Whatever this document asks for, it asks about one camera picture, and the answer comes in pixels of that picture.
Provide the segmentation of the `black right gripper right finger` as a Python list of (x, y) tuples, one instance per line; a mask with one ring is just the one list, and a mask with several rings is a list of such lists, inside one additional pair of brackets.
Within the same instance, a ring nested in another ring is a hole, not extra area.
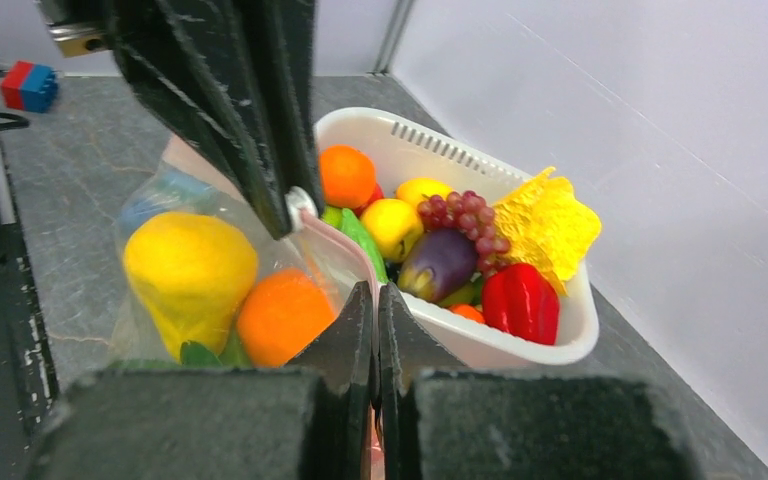
[(571, 367), (465, 368), (379, 294), (380, 433), (390, 479), (698, 479), (666, 392)]

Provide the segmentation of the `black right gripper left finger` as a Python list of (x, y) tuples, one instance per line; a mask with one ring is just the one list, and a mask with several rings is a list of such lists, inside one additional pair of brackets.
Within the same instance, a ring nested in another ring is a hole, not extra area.
[(281, 368), (105, 368), (55, 402), (30, 479), (367, 479), (374, 296)]

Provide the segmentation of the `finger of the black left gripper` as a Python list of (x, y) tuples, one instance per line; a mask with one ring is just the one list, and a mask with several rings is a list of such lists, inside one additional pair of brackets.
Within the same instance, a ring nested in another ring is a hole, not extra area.
[(315, 1), (242, 0), (236, 3), (265, 105), (277, 172), (324, 207), (312, 121)]
[(138, 102), (228, 178), (275, 239), (292, 231), (275, 143), (230, 1), (105, 1), (117, 66)]

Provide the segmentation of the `orange fruit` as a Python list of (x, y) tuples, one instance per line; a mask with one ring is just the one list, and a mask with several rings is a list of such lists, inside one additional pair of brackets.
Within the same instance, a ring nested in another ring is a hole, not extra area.
[(253, 287), (236, 320), (243, 349), (257, 367), (280, 367), (336, 319), (325, 291), (302, 270), (285, 268)]

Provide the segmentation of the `green leafy bok choy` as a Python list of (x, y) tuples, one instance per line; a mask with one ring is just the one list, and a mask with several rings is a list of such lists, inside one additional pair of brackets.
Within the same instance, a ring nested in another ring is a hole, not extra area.
[(218, 354), (202, 343), (188, 340), (181, 345), (179, 357), (180, 364), (185, 367), (249, 368), (253, 366), (236, 331), (230, 332), (225, 346)]

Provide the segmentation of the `clear zip top bag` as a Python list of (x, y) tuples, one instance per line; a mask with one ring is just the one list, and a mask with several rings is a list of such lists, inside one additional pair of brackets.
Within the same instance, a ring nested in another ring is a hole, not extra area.
[(352, 212), (318, 218), (303, 200), (292, 210), (295, 232), (272, 238), (231, 182), (172, 137), (114, 223), (128, 290), (112, 359), (282, 366), (336, 320), (357, 283), (385, 281)]

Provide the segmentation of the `yellow lemon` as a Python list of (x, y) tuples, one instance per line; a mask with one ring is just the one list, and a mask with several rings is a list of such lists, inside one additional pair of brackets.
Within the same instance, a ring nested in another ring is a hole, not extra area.
[(235, 226), (172, 211), (135, 230), (125, 242), (122, 265), (166, 351), (180, 360), (188, 340), (221, 352), (232, 317), (257, 279), (259, 256)]

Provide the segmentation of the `white plastic basket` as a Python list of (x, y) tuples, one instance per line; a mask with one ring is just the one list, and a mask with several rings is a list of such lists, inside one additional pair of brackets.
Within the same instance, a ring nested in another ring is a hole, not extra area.
[(583, 257), (598, 233), (567, 210), (571, 186), (531, 177), (441, 133), (372, 108), (322, 117), (323, 159), (351, 147), (383, 197), (362, 216), (416, 320), (470, 367), (568, 365), (595, 347), (599, 322)]

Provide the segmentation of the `red bell pepper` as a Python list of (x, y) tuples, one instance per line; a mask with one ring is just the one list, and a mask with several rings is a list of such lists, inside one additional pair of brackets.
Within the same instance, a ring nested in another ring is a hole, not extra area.
[(532, 265), (507, 266), (482, 289), (485, 324), (541, 345), (557, 340), (560, 301), (554, 288)]

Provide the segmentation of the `dark purple eggplant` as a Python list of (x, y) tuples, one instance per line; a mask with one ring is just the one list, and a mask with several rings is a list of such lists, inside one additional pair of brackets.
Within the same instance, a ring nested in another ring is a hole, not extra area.
[(429, 303), (436, 303), (467, 284), (476, 271), (474, 242), (454, 229), (425, 233), (402, 264), (397, 286)]

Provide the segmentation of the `green apple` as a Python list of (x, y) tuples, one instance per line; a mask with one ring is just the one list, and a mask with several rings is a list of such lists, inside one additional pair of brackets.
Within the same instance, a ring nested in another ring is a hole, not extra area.
[(337, 230), (341, 229), (342, 225), (342, 208), (327, 205), (321, 216), (321, 220), (328, 225), (334, 227)]

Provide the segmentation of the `green cucumber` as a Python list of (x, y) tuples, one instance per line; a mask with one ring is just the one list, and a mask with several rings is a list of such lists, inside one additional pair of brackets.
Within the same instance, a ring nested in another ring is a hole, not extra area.
[(377, 280), (382, 284), (388, 283), (389, 277), (387, 275), (385, 261), (377, 244), (371, 234), (350, 209), (341, 209), (339, 230), (365, 252), (375, 270)]

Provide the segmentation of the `purple grapes bunch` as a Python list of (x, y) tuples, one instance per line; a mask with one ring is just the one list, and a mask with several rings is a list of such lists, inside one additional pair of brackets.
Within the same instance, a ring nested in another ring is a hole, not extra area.
[(504, 256), (511, 243), (495, 224), (494, 208), (474, 191), (431, 195), (418, 204), (417, 213), (427, 232), (456, 230), (470, 240), (478, 255), (476, 269), (482, 275), (490, 276), (507, 266)]

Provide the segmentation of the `yellow corn cob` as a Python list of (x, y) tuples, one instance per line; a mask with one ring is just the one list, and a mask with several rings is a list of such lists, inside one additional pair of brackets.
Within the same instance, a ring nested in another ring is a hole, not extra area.
[(567, 294), (602, 230), (600, 217), (549, 166), (493, 204), (497, 232), (510, 242), (503, 258), (535, 267), (557, 294)]

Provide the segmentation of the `aluminium frame rail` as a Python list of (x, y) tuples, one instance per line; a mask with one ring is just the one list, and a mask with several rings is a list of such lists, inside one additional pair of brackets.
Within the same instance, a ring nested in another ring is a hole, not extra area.
[(372, 69), (369, 71), (370, 75), (388, 75), (390, 73), (391, 65), (398, 51), (414, 4), (414, 0), (398, 0), (395, 2), (378, 56)]

